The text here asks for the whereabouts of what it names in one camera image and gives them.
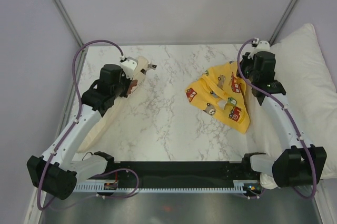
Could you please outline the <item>yellow cartoon-print pillowcase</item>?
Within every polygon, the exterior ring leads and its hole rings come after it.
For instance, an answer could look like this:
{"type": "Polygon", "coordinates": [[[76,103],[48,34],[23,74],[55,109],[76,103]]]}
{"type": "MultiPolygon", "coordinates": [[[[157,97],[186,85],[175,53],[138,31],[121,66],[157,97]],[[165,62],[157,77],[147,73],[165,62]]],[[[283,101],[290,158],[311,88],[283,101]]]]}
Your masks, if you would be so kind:
{"type": "Polygon", "coordinates": [[[245,134],[250,125],[246,83],[236,74],[235,61],[210,67],[186,88],[185,94],[191,105],[245,134]]]}

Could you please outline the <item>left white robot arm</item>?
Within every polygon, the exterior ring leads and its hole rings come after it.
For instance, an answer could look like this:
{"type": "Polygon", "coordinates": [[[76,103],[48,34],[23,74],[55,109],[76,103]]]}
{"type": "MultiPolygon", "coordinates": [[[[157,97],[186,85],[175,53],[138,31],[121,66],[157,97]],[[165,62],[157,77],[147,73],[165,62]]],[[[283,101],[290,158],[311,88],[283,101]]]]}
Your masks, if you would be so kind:
{"type": "Polygon", "coordinates": [[[112,156],[98,152],[84,161],[75,161],[74,155],[107,112],[132,93],[148,70],[156,68],[155,64],[132,58],[101,68],[99,78],[80,97],[79,113],[40,157],[31,156],[27,162],[31,181],[39,193],[44,191],[64,200],[77,184],[98,175],[104,179],[114,175],[112,156]]]}

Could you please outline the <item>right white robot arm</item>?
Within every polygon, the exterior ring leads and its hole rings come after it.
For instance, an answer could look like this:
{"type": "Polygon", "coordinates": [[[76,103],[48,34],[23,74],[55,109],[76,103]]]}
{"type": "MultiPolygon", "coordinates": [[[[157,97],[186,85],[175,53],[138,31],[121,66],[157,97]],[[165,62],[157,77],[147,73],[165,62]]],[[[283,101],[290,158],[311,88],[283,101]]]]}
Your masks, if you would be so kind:
{"type": "Polygon", "coordinates": [[[306,135],[292,114],[287,92],[275,77],[276,58],[269,51],[238,54],[237,77],[250,86],[249,112],[251,123],[258,122],[256,132],[272,130],[258,152],[247,153],[241,174],[247,179],[266,175],[277,187],[316,187],[327,159],[324,147],[316,146],[306,135]]]}

